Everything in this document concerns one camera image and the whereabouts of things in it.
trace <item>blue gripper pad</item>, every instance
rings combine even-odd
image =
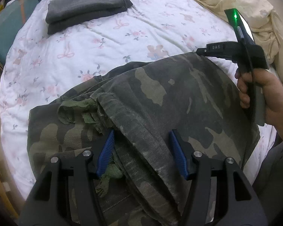
[[[114,130],[112,129],[97,160],[97,176],[100,178],[106,171],[114,148]]]
[[[187,180],[189,173],[187,169],[186,156],[184,155],[180,147],[180,144],[174,134],[174,131],[170,131],[169,138],[171,145],[173,147],[174,159],[177,165],[177,169],[179,170],[179,173],[184,177],[184,179]]]

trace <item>camouflage fabric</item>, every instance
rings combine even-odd
[[[27,150],[34,174],[56,153],[74,156],[91,147],[105,127],[122,134],[97,186],[111,225],[177,225],[190,183],[177,171],[170,130],[176,128],[208,157],[231,156],[240,165],[260,137],[240,107],[234,83],[210,60],[190,52],[130,62],[32,109]]]

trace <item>hand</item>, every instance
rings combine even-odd
[[[265,69],[254,69],[255,82],[259,83],[263,89],[266,101],[266,123],[277,128],[283,125],[283,86],[272,73]],[[247,95],[247,82],[252,82],[251,73],[240,74],[237,70],[235,78],[238,79],[240,105],[242,108],[249,108],[250,97]]]

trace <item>black device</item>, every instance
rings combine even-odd
[[[169,139],[180,174],[192,180],[178,226],[267,226],[260,201],[233,158],[208,158],[184,142],[177,130],[170,132]],[[217,180],[215,214],[206,224],[211,177]]]
[[[268,69],[264,51],[256,45],[251,29],[236,8],[224,10],[229,24],[233,27],[237,41],[210,43],[206,48],[197,49],[198,55],[232,60],[238,64],[241,73],[251,72],[254,68]],[[246,110],[248,118],[259,126],[265,124],[265,99],[262,87],[254,82],[248,84],[250,108]]]
[[[252,186],[232,158],[210,159],[184,142],[176,130],[170,132],[170,143],[179,172],[192,179],[179,226],[267,225]],[[92,149],[76,157],[53,156],[26,200],[19,226],[106,226],[93,179],[105,172],[103,164],[113,146],[114,130],[109,130],[92,143]],[[79,224],[71,219],[68,176],[74,178]],[[205,224],[212,176],[217,177],[216,209],[214,220]]]

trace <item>bed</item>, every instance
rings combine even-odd
[[[42,0],[18,32],[0,82],[2,147],[24,199],[35,183],[26,150],[30,109],[130,61],[150,62],[207,43],[236,40],[230,25],[193,0],[131,0],[133,6],[126,12],[48,36],[45,17],[50,1]],[[236,64],[211,60],[236,83]],[[260,135],[244,169],[251,183],[276,131],[265,125]]]

